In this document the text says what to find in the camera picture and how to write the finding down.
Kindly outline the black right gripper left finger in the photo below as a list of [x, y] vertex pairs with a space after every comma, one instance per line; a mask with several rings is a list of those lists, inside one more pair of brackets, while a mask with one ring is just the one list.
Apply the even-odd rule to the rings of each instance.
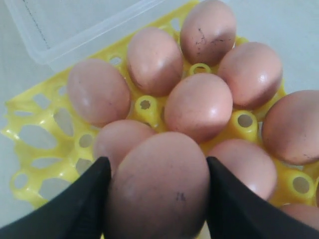
[[111, 180], [108, 158], [98, 158], [66, 190], [1, 228], [2, 239], [99, 239]]

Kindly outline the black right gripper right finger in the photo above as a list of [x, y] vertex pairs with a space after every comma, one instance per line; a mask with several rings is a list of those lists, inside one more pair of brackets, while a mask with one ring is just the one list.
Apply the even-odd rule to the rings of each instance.
[[217, 158], [207, 157], [212, 239], [317, 239], [319, 232], [281, 212], [237, 179]]

